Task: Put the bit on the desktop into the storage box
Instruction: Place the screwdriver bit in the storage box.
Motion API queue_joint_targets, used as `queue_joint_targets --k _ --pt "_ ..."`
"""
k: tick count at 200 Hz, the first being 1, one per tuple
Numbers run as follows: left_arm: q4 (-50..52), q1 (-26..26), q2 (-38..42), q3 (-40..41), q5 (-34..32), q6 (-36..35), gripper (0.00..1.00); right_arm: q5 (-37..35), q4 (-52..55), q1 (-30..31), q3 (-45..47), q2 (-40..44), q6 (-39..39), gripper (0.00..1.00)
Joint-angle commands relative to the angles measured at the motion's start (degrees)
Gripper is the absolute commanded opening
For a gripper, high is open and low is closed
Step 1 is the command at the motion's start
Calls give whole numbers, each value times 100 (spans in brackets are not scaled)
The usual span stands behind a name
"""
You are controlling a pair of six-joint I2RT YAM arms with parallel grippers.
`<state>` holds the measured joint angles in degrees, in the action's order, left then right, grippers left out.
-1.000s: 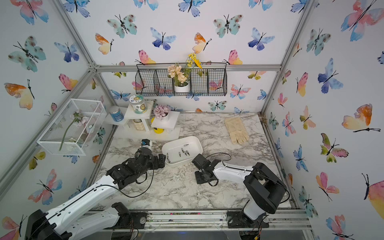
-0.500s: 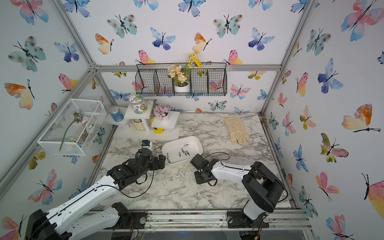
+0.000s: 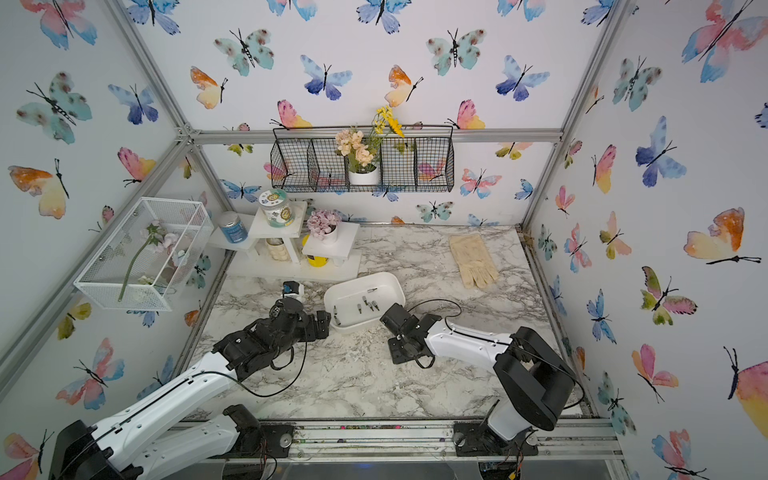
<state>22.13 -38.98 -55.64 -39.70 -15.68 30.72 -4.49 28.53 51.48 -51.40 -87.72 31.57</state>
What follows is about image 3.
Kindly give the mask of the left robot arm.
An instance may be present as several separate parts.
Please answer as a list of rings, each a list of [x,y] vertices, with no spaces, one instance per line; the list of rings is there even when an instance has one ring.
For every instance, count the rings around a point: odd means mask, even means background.
[[[170,430],[212,397],[274,367],[295,344],[327,338],[332,318],[325,310],[308,313],[297,298],[283,295],[267,317],[227,334],[199,361],[130,407],[93,425],[67,426],[56,439],[51,478],[162,479],[231,451],[265,454],[266,435],[241,404],[198,427]]]

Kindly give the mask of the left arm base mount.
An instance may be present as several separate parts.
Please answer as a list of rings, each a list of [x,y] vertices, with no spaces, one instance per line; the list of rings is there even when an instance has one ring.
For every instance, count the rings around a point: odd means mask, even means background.
[[[238,434],[234,446],[225,454],[227,458],[289,457],[295,427],[290,424],[260,424],[248,427]]]

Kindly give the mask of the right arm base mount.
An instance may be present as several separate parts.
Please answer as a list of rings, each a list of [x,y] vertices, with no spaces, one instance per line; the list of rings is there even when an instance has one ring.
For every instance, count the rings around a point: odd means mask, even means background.
[[[459,457],[537,456],[538,447],[531,444],[533,433],[535,430],[528,428],[512,440],[504,440],[490,429],[486,421],[456,422],[453,424],[452,441]]]

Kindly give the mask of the white plastic storage box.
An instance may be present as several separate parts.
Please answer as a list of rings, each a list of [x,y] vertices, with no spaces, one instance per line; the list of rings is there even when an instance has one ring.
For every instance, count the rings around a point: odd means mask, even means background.
[[[331,286],[323,301],[330,326],[351,333],[374,326],[392,305],[404,306],[406,298],[397,277],[380,272]]]

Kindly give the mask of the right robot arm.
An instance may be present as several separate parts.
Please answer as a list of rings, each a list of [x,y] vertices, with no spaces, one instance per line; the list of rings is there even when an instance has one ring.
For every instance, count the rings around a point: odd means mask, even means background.
[[[495,374],[505,397],[492,408],[487,425],[503,441],[529,428],[554,430],[577,385],[573,370],[529,327],[483,332],[435,314],[417,317],[400,304],[392,305],[381,323],[392,334],[388,346],[395,364],[446,357]]]

